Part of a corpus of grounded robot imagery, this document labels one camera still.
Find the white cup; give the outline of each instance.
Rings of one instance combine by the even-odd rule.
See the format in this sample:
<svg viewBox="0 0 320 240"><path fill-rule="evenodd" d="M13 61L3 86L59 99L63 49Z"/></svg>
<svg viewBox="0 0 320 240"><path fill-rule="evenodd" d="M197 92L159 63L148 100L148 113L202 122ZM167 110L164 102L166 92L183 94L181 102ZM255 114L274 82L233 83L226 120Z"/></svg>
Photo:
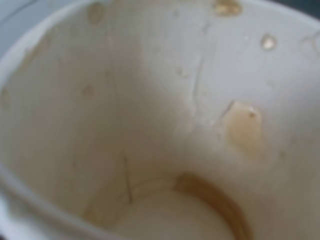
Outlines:
<svg viewBox="0 0 320 240"><path fill-rule="evenodd" d="M0 63L5 236L318 239L319 27L253 0L53 14Z"/></svg>

